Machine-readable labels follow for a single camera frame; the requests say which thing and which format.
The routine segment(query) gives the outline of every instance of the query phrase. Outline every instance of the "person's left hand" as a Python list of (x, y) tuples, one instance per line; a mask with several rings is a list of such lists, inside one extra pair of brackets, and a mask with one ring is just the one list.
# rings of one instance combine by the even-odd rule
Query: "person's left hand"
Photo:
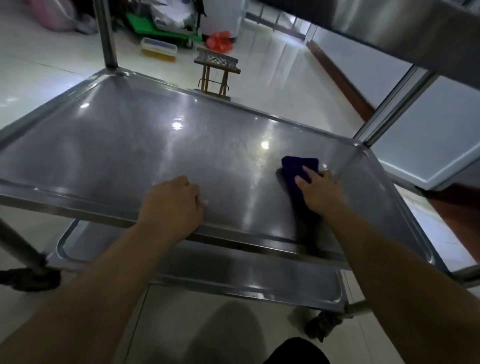
[(136, 226), (177, 243), (203, 222), (205, 203), (199, 196), (200, 188), (187, 176), (157, 184), (145, 196)]

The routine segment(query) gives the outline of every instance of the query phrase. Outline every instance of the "black pants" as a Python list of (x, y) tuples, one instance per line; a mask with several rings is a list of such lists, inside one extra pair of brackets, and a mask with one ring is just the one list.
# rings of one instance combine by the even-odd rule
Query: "black pants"
[(268, 357), (264, 364), (315, 363), (330, 364), (325, 354), (308, 340), (291, 338)]

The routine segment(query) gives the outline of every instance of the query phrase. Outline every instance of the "forearm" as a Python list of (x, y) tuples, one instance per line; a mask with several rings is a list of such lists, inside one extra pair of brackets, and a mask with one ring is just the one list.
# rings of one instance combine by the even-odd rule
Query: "forearm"
[(475, 296), (405, 246), (381, 236), (347, 206), (332, 206), (324, 218), (407, 364), (478, 360), (480, 303)]
[(2, 362), (109, 362), (169, 246), (167, 237), (148, 229), (128, 230), (0, 346)]

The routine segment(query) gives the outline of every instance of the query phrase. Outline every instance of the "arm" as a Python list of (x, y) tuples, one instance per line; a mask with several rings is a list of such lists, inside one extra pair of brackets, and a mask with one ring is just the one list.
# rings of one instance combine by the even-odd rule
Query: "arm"
[(296, 177), (307, 206), (338, 238), (366, 299), (406, 364), (478, 363), (480, 301), (346, 204), (331, 173)]
[(110, 363), (160, 258), (201, 224), (198, 194), (185, 176), (153, 187), (135, 226), (1, 344), (2, 363)]

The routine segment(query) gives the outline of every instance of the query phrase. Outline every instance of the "metal tray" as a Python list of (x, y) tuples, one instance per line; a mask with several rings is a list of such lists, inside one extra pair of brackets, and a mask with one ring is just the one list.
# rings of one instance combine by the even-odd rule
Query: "metal tray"
[[(74, 220), (48, 264), (78, 271), (125, 229)], [(153, 283), (342, 312), (348, 301), (339, 270), (313, 263), (183, 241), (158, 265)]]
[(356, 212), (446, 269), (355, 140), (125, 69), (104, 69), (0, 131), (0, 204), (129, 227), (152, 185), (186, 174), (209, 203), (189, 240), (348, 268), (326, 227), (317, 248), (295, 243), (277, 179), (285, 155), (318, 158)]

